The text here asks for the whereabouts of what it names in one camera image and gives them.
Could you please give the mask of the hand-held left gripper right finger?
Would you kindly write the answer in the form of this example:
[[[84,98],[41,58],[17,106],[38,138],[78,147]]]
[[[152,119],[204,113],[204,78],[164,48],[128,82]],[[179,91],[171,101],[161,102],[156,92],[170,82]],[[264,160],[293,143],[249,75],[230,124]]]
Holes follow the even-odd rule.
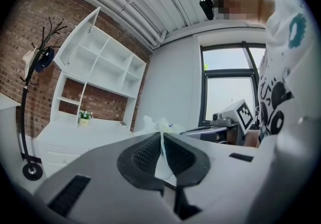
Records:
[[[208,155],[169,133],[164,134],[164,147],[169,168],[177,179],[177,188],[200,184],[210,170]]]

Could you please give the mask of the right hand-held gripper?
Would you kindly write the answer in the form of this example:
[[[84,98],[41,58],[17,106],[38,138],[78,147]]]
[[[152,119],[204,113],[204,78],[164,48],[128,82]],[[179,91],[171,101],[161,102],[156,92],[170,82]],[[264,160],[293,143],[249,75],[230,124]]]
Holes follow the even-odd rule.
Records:
[[[218,127],[239,125],[242,133],[245,135],[249,131],[253,121],[254,117],[246,101],[242,99],[231,104],[219,113],[213,114],[210,124]]]

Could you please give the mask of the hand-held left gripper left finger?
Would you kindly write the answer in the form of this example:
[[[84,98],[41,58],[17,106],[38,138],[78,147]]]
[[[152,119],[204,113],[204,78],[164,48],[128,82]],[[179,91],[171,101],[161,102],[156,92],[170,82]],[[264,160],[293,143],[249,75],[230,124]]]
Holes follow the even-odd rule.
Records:
[[[163,191],[161,179],[155,177],[161,155],[161,135],[154,133],[146,139],[126,148],[117,159],[120,174],[136,188]]]

